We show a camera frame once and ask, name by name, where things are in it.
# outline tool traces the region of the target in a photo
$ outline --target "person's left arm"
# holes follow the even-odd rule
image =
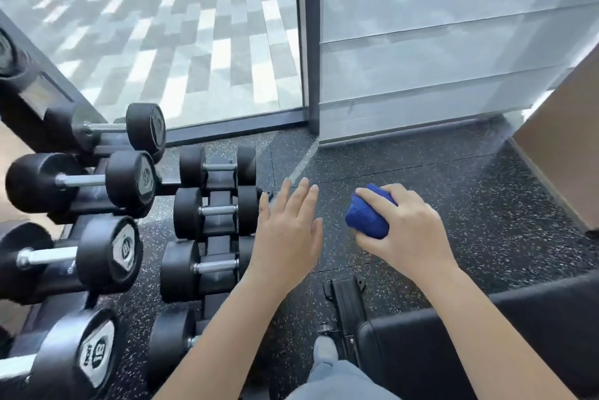
[[[154,400],[237,400],[268,323],[285,296],[316,265],[322,219],[314,220],[318,186],[285,180],[273,209],[260,216],[247,272]]]

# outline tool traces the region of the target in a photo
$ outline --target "person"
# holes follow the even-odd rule
[[[355,235],[423,291],[443,321],[479,400],[574,400],[516,329],[456,263],[437,212],[400,184],[383,187],[397,206],[357,189],[389,223],[384,239]],[[290,195],[286,180],[269,209],[260,199],[249,268],[195,347],[154,400],[237,400],[266,327],[285,296],[314,268],[322,249],[322,219],[314,219],[318,186],[303,178]],[[306,384],[289,400],[391,400],[359,368],[338,360],[334,343],[318,337]]]

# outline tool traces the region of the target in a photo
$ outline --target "black speckled floor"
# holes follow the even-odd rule
[[[269,132],[206,144],[210,154],[233,158],[239,142],[258,150],[258,186],[276,190],[283,179],[307,176],[320,186],[318,215],[325,241],[314,273],[281,305],[263,345],[272,399],[287,396],[307,378],[311,345],[334,310],[322,293],[327,278],[354,272],[367,283],[372,316],[426,307],[413,284],[384,262],[361,252],[343,215],[354,188],[401,182],[420,193],[441,215],[460,266],[488,293],[569,277],[599,267],[599,251],[545,192],[505,142],[503,119],[418,131],[305,155],[315,139],[306,129]],[[159,164],[177,174],[178,149]],[[303,171],[298,164],[305,165]],[[160,300],[158,276],[166,243],[174,239],[173,197],[158,197],[140,222],[144,262],[128,293],[106,299],[130,326],[129,343],[111,400],[148,399],[144,388],[146,344]],[[193,304],[198,310],[200,304]]]

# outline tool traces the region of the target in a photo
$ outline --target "patterned paving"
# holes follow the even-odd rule
[[[107,119],[157,102],[169,127],[301,105],[295,0],[2,0]]]

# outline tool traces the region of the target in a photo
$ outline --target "hand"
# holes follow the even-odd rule
[[[437,211],[401,184],[382,189],[390,192],[397,206],[369,189],[357,189],[356,194],[383,216],[389,224],[389,234],[384,239],[374,239],[356,232],[357,244],[381,257],[421,289],[447,270],[458,268]]]
[[[310,274],[322,250],[322,219],[314,220],[318,186],[309,187],[303,178],[291,197],[290,189],[291,181],[285,180],[272,210],[268,194],[260,197],[254,250],[245,274],[258,276],[283,295]]]

